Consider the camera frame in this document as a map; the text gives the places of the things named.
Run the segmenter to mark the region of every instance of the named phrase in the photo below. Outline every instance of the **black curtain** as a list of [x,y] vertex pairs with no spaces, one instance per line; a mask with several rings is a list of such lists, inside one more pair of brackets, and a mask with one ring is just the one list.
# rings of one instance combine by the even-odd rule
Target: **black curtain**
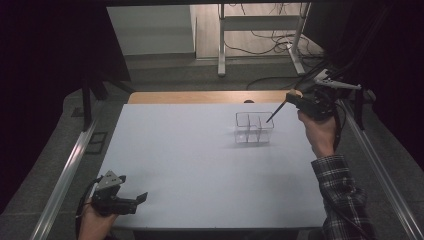
[[386,127],[424,170],[424,2],[397,1],[361,66],[373,106]]
[[3,1],[0,8],[3,211],[82,78],[130,78],[104,6]]

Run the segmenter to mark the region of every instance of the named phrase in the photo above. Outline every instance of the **white table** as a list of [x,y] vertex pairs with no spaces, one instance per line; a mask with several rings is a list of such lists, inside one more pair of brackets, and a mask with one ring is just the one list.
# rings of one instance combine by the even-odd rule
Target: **white table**
[[118,193],[149,192],[134,215],[114,227],[274,229],[319,227],[325,219],[314,159],[287,104],[271,141],[237,144],[237,112],[274,111],[278,103],[127,104],[99,175],[126,175]]

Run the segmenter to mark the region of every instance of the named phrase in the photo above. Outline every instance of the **black cable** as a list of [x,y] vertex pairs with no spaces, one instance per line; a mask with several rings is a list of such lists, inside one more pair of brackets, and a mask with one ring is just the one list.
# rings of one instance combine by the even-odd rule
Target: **black cable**
[[268,15],[270,15],[274,11],[274,9],[276,9],[276,8],[277,8],[277,4],[274,3],[274,8],[268,13]]
[[100,180],[102,180],[102,178],[103,178],[103,176],[91,181],[90,184],[86,187],[84,194],[80,198],[78,208],[77,208],[77,212],[75,214],[75,236],[76,236],[77,239],[79,237],[79,231],[80,231],[80,228],[81,228],[82,211],[84,210],[84,206],[86,204],[89,204],[89,203],[86,203],[88,192],[94,186],[94,184],[99,183]]
[[314,68],[318,63],[316,63],[315,65],[311,65],[310,63],[305,62],[305,59],[323,59],[321,57],[301,57],[299,58],[300,61],[302,62],[303,65],[310,67],[310,68]]
[[326,66],[328,65],[327,60],[322,60],[318,63],[314,68],[309,70],[307,74],[305,74],[302,79],[295,85],[294,89],[298,90],[299,86],[306,82],[307,80],[313,79],[316,75],[318,75]]
[[283,39],[283,37],[279,37],[279,39],[274,40],[275,37],[278,37],[278,36],[274,36],[275,31],[272,32],[271,36],[262,36],[262,35],[254,33],[253,31],[250,31],[250,32],[253,34],[253,36],[256,36],[256,37],[270,38],[275,43],[275,45],[273,47],[273,50],[274,50],[275,53],[283,53],[283,52],[285,52],[289,49],[289,48],[287,48],[287,44],[289,44],[290,42],[288,42],[288,41],[280,42],[280,40]]
[[[244,15],[246,15],[246,11],[245,11],[245,9],[244,9],[244,6],[243,6],[243,4],[241,4],[241,8],[242,8],[242,11],[243,11],[243,14]],[[253,53],[253,52],[250,52],[250,51],[247,51],[247,50],[244,50],[244,49],[240,49],[240,48],[234,48],[234,47],[230,47],[230,46],[228,46],[227,45],[227,43],[224,41],[224,43],[225,43],[225,45],[228,47],[228,48],[230,48],[230,49],[235,49],[235,50],[239,50],[239,51],[244,51],[244,52],[247,52],[247,53],[251,53],[251,54],[265,54],[265,53],[268,53],[268,52],[270,52],[270,51],[272,51],[272,50],[274,50],[275,51],[275,49],[277,48],[277,47],[279,47],[280,45],[284,45],[284,44],[289,44],[289,43],[291,43],[291,42],[283,42],[283,43],[281,43],[281,42],[279,42],[281,39],[283,39],[283,38],[287,38],[287,37],[289,37],[289,36],[294,36],[294,34],[290,34],[290,35],[285,35],[285,36],[274,36],[274,33],[275,33],[275,31],[273,31],[272,32],[272,35],[271,36],[261,36],[261,35],[257,35],[257,34],[255,34],[253,31],[251,31],[252,32],[252,34],[254,35],[254,36],[257,36],[257,37],[262,37],[262,38],[271,38],[275,43],[276,43],[276,45],[272,48],[272,49],[270,49],[270,50],[268,50],[268,51],[266,51],[266,52],[262,52],[262,53]],[[306,40],[307,41],[307,47],[309,46],[309,40],[308,39],[306,39],[306,38],[302,38],[302,39],[304,39],[304,40]],[[286,48],[285,49],[282,49],[283,51],[282,52],[284,52],[284,51],[287,51],[288,50],[288,48],[287,48],[287,45],[285,45],[286,46]],[[287,87],[289,87],[289,86],[291,86],[291,85],[293,85],[293,84],[296,84],[296,86],[299,86],[299,84],[300,84],[300,82],[302,82],[302,81],[304,81],[307,77],[308,77],[308,75],[309,74],[311,74],[312,72],[314,72],[315,71],[315,69],[318,67],[318,65],[320,65],[320,64],[317,64],[316,66],[314,66],[314,68],[312,68],[311,69],[311,71],[308,73],[308,74],[306,74],[299,82],[297,82],[297,83],[291,83],[291,84],[289,84],[289,85],[286,85],[286,86],[284,86],[283,88],[281,88],[281,90],[283,90],[283,89],[285,89],[285,88],[287,88]],[[277,78],[280,78],[280,77],[265,77],[265,78],[260,78],[260,79],[257,79],[257,80],[254,80],[253,82],[250,82],[247,86],[246,86],[246,90],[249,90],[249,87],[251,86],[251,85],[253,85],[253,84],[255,84],[255,83],[257,83],[257,82],[260,82],[260,81],[264,81],[264,80],[268,80],[268,79],[277,79]]]
[[225,46],[226,47],[228,47],[229,49],[233,49],[233,50],[238,50],[238,51],[242,51],[242,52],[246,52],[246,53],[249,53],[249,54],[253,54],[253,55],[263,55],[263,54],[267,54],[267,53],[269,53],[269,52],[271,52],[271,51],[273,51],[278,45],[283,45],[283,44],[285,44],[285,43],[279,43],[279,44],[276,44],[274,47],[272,47],[271,49],[269,49],[269,50],[267,50],[267,51],[265,51],[265,52],[250,52],[250,51],[247,51],[247,50],[244,50],[244,49],[241,49],[241,48],[236,48],[236,47],[231,47],[231,46],[229,46],[226,42],[225,42],[225,40],[224,40],[224,44],[225,44]]
[[337,147],[339,146],[340,139],[342,138],[343,127],[340,124],[340,116],[339,116],[339,112],[337,111],[337,106],[335,104],[333,107],[333,113],[334,113],[334,120],[336,122],[336,134],[335,134],[335,139],[333,143],[333,149],[335,152],[337,150]]
[[341,130],[343,130],[344,126],[346,125],[346,117],[347,117],[346,110],[340,104],[338,103],[335,103],[335,104],[337,107],[339,107],[343,111],[343,114],[344,114],[343,123],[341,124]]
[[338,79],[343,74],[345,74],[349,69],[353,66],[353,61],[350,61],[348,64],[346,64],[344,67],[334,71],[333,73],[330,73],[325,79]]
[[[285,36],[283,36],[283,35],[280,35],[280,36],[274,36],[274,33],[275,33],[275,31],[273,31],[272,32],[272,34],[271,34],[271,36],[263,36],[263,35],[259,35],[259,34],[256,34],[255,32],[253,32],[253,31],[251,31],[251,33],[253,34],[253,36],[256,36],[256,37],[261,37],[261,38],[270,38],[273,42],[275,42],[275,43],[277,43],[277,44],[280,44],[280,43],[283,43],[283,44],[290,44],[290,43],[292,43],[291,41],[286,41],[286,42],[280,42],[280,40],[281,39],[284,39],[284,38],[287,38],[287,40],[290,40],[290,39],[288,39],[288,37],[293,37],[294,36],[294,34],[289,34],[289,35],[285,35]],[[318,54],[313,54],[313,53],[311,53],[311,51],[309,50],[309,45],[310,45],[310,41],[309,41],[309,39],[307,39],[307,38],[305,38],[305,37],[300,37],[300,39],[302,39],[302,40],[305,40],[306,41],[306,51],[309,53],[309,55],[305,55],[305,54],[303,54],[302,52],[301,52],[301,50],[300,50],[300,48],[298,48],[298,51],[299,51],[299,54],[301,55],[301,57],[302,58],[310,58],[310,57],[313,57],[313,58],[324,58],[325,57],[325,55],[318,55]],[[308,66],[308,67],[312,67],[312,66],[310,66],[310,65],[307,65],[304,61],[303,61],[303,59],[301,59],[302,60],[302,63],[304,63],[306,66]]]
[[360,226],[358,226],[356,223],[354,223],[351,219],[346,217],[341,210],[336,206],[336,204],[333,202],[333,200],[330,198],[330,196],[327,195],[327,192],[325,192],[321,186],[319,188],[322,197],[324,200],[330,205],[331,209],[337,213],[341,218],[343,218],[347,223],[349,223],[353,228],[355,228],[365,239],[367,240],[373,240]]
[[281,13],[284,11],[284,15],[287,15],[287,12],[286,12],[286,6],[287,5],[289,5],[290,3],[288,3],[288,4],[284,4],[284,3],[281,3],[281,8],[280,8],[280,11],[278,11],[278,15],[281,15]]
[[240,7],[241,7],[241,10],[243,11],[243,14],[246,15],[246,12],[244,11],[243,3],[240,3]]

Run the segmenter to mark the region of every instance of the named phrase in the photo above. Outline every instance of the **wall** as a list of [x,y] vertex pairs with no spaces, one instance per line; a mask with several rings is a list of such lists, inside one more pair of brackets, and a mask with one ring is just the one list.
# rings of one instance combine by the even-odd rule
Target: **wall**
[[124,55],[194,52],[188,5],[107,10]]

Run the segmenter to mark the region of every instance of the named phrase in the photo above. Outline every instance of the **checkered sleeve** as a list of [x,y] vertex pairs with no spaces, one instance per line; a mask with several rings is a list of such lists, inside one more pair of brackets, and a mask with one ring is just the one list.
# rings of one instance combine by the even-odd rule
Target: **checkered sleeve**
[[376,239],[365,210],[367,195],[363,189],[356,187],[344,157],[334,155],[319,158],[312,162],[312,167],[324,197],[327,219],[324,222],[323,231],[326,239],[366,239],[340,213],[361,228],[371,239]]

